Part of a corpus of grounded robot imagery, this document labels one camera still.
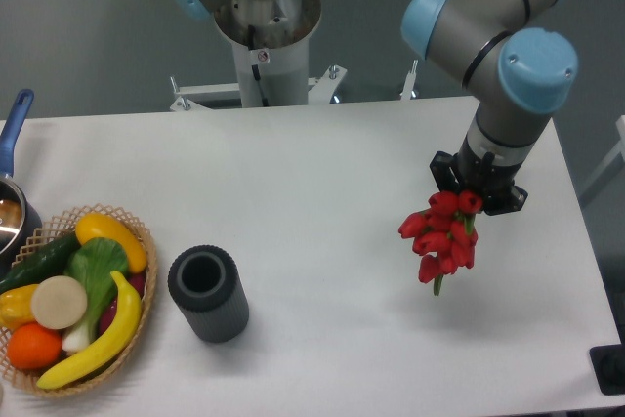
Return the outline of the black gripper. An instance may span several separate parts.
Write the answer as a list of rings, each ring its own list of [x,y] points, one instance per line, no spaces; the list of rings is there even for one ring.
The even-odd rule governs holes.
[[[527,192],[515,184],[521,165],[501,166],[495,154],[488,151],[478,156],[468,139],[453,155],[438,151],[430,163],[437,188],[459,195],[469,190],[482,200],[482,211],[489,216],[519,212],[527,200]]]

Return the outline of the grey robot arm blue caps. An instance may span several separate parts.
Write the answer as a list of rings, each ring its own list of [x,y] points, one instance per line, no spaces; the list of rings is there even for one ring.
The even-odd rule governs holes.
[[[175,0],[196,19],[210,18],[232,46],[246,107],[310,104],[309,40],[320,0]],[[455,154],[431,162],[438,188],[475,191],[489,215],[526,201],[515,177],[578,70],[574,48],[531,21],[561,0],[411,0],[403,40],[478,101]]]

